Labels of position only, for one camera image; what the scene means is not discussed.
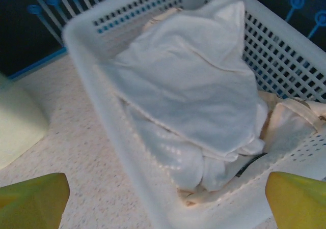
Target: pale green object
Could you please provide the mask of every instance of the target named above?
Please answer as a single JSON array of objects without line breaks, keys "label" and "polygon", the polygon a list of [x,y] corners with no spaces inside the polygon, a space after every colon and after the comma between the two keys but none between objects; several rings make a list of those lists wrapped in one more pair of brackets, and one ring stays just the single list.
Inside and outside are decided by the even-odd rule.
[{"label": "pale green object", "polygon": [[26,152],[48,130],[39,106],[19,87],[0,74],[0,169]]}]

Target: laundry basket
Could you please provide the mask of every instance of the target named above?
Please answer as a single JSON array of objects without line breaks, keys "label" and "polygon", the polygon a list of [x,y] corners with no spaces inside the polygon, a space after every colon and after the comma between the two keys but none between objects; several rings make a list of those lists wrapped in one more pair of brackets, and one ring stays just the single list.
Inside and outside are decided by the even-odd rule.
[{"label": "laundry basket", "polygon": [[[68,51],[155,228],[253,228],[272,216],[264,194],[271,171],[319,180],[326,176],[326,130],[279,156],[250,182],[193,207],[180,201],[175,186],[152,161],[94,65],[126,49],[154,15],[170,7],[197,9],[208,1],[105,0],[64,29]],[[247,11],[243,60],[255,72],[258,88],[282,98],[326,102],[326,54],[258,1],[243,1]],[[268,155],[259,160],[268,163]]]}]

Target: white cloth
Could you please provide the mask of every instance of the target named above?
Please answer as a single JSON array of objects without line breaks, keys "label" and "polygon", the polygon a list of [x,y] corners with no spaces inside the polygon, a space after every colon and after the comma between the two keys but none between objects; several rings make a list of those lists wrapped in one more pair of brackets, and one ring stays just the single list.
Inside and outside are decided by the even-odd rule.
[{"label": "white cloth", "polygon": [[230,162],[246,163],[239,154],[263,148],[267,106],[241,59],[244,13],[239,0],[181,11],[100,65],[129,104],[146,146],[182,189],[193,190],[201,180],[208,190],[219,189],[235,175],[227,172]]}]

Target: black tag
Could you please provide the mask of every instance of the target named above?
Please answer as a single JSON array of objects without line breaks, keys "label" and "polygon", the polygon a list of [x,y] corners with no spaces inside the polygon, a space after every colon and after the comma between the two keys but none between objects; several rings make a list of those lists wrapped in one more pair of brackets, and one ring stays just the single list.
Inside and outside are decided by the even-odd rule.
[{"label": "black tag", "polygon": [[257,155],[255,158],[253,158],[252,160],[250,160],[247,164],[244,165],[244,167],[241,168],[241,170],[239,170],[239,172],[235,176],[236,177],[241,177],[242,173],[245,172],[245,170],[249,167],[249,165],[251,165],[257,159],[263,157],[265,154],[267,154],[267,153],[262,153],[260,155]]}]

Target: speckled countertop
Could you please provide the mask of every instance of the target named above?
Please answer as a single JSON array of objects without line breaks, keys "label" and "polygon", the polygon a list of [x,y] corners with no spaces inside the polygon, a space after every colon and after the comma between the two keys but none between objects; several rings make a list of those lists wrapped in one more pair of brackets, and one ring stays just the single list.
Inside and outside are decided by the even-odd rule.
[{"label": "speckled countertop", "polygon": [[[65,173],[70,198],[60,228],[153,228],[68,55],[19,83],[50,119],[47,135],[8,167],[0,187]],[[273,219],[256,229],[275,229]]]}]

